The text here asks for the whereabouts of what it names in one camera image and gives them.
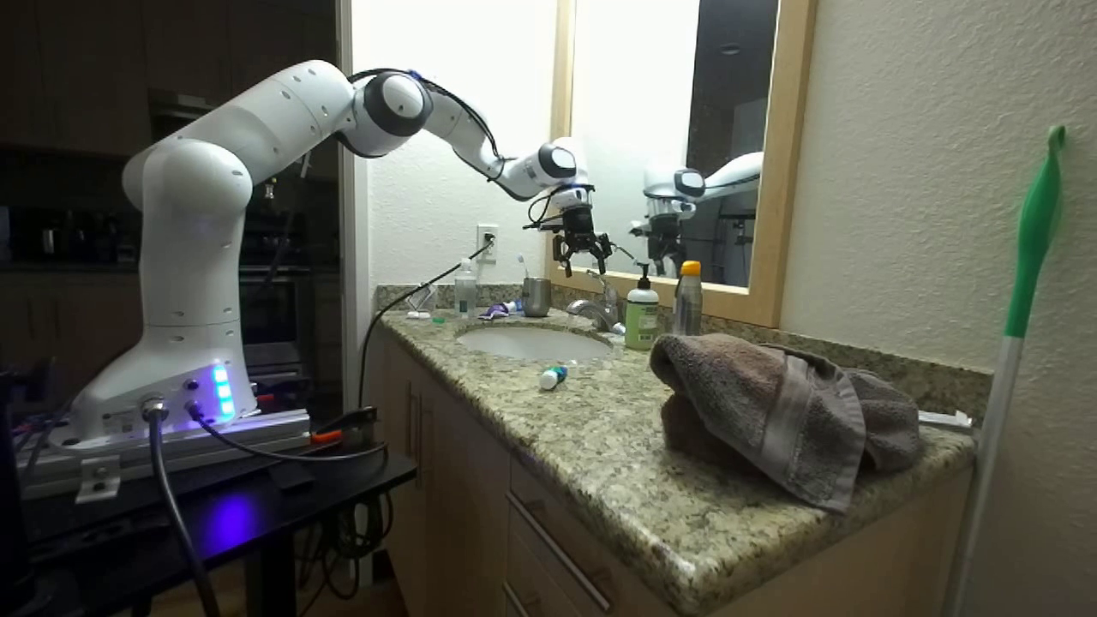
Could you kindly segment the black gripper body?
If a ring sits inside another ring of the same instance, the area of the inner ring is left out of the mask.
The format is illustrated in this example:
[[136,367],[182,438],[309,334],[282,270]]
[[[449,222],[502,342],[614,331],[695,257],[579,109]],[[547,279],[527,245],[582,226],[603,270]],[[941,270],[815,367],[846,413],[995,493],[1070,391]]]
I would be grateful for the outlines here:
[[548,234],[556,254],[600,254],[591,196],[593,187],[579,181],[548,187],[527,205],[527,228]]

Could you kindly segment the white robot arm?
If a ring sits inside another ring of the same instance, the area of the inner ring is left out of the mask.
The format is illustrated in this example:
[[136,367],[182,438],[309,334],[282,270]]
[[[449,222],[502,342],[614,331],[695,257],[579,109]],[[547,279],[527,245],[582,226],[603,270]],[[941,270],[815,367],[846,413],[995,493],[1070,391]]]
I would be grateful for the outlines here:
[[141,338],[75,395],[75,435],[141,435],[143,399],[166,399],[182,435],[197,430],[190,399],[218,420],[251,420],[256,399],[244,363],[240,245],[255,193],[325,139],[386,158],[423,131],[516,201],[548,200],[556,220],[547,234],[563,266],[575,254],[598,263],[611,257],[611,239],[593,228],[593,184],[565,145],[509,158],[468,100],[412,69],[348,74],[309,59],[125,164],[125,196],[141,213]]

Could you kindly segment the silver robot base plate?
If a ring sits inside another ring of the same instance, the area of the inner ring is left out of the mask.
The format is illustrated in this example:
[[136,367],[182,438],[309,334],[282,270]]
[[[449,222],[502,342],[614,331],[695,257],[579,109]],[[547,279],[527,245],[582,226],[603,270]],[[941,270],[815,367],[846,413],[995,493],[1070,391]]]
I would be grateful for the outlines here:
[[[244,420],[218,420],[213,430],[190,423],[166,430],[160,451],[171,471],[244,459],[251,450],[301,451],[309,444],[309,410],[274,410]],[[61,429],[50,435],[37,459],[20,459],[20,491],[27,499],[71,497],[75,502],[115,499],[127,482],[152,475],[149,423],[135,435],[67,441]]]

